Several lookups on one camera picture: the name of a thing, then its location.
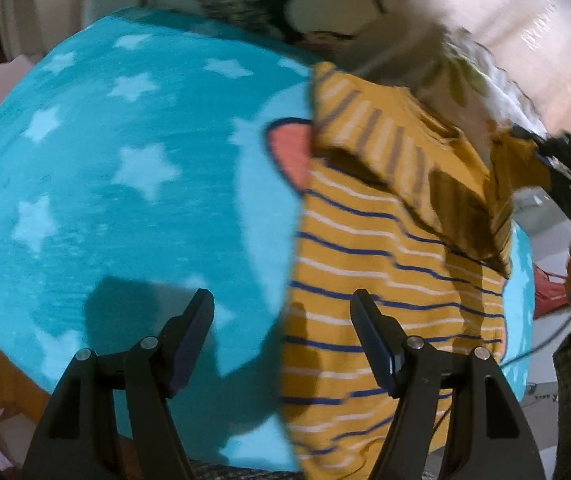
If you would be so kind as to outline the black and white plush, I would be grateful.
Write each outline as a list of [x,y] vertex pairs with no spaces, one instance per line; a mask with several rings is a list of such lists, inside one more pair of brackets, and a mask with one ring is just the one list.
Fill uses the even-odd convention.
[[287,15],[293,0],[196,0],[207,18],[240,27],[253,34],[270,36],[290,46],[320,54],[345,48],[353,36],[331,30],[302,32]]

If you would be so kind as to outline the yellow striped small sweater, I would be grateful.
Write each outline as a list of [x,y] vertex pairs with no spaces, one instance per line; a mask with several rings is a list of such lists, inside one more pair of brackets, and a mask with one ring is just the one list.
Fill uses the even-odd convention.
[[368,290],[439,350],[506,353],[513,189],[409,90],[320,63],[284,325],[281,402],[310,479],[369,476],[397,403],[375,381],[349,300]]

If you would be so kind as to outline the red cloth item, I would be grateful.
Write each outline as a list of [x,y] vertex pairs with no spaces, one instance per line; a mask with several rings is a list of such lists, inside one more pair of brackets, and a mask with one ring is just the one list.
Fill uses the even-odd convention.
[[569,305],[565,290],[566,277],[534,266],[535,311],[534,318],[542,318]]

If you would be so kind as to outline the white floral pillow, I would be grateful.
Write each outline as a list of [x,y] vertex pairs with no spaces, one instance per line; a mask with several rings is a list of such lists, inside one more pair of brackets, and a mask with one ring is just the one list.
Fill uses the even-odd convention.
[[409,88],[470,139],[483,140],[512,124],[547,134],[532,100],[467,29],[381,20],[339,60],[359,76]]

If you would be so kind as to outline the pink satin bedding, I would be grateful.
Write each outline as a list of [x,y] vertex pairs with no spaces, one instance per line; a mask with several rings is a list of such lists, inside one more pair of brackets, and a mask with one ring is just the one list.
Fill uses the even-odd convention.
[[571,132],[571,0],[420,0],[420,8],[487,47],[549,132]]

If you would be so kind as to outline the blue star cartoon blanket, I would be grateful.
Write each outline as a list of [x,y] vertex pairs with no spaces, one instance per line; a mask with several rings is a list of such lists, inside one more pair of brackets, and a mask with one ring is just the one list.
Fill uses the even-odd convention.
[[[130,348],[199,288],[212,330],[172,403],[195,460],[302,470],[282,416],[313,71],[273,42],[128,9],[66,40],[0,106],[0,350],[47,391],[73,354]],[[525,389],[532,253],[503,286]]]

